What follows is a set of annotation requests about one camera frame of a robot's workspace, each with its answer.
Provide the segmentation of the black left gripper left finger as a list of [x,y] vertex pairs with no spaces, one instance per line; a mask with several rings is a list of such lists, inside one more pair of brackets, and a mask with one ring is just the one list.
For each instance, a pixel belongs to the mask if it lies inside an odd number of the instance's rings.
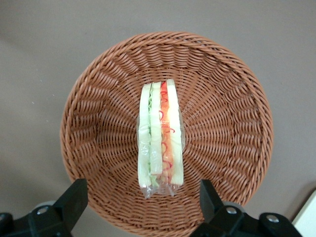
[[77,179],[54,203],[41,203],[25,216],[0,214],[2,237],[71,237],[88,204],[87,180]]

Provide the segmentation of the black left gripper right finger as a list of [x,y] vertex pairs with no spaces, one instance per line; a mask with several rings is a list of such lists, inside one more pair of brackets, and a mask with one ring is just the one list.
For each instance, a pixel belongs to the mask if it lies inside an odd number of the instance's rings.
[[222,202],[210,180],[201,180],[199,202],[204,222],[191,233],[193,237],[301,236],[283,215],[265,212],[255,219],[239,204]]

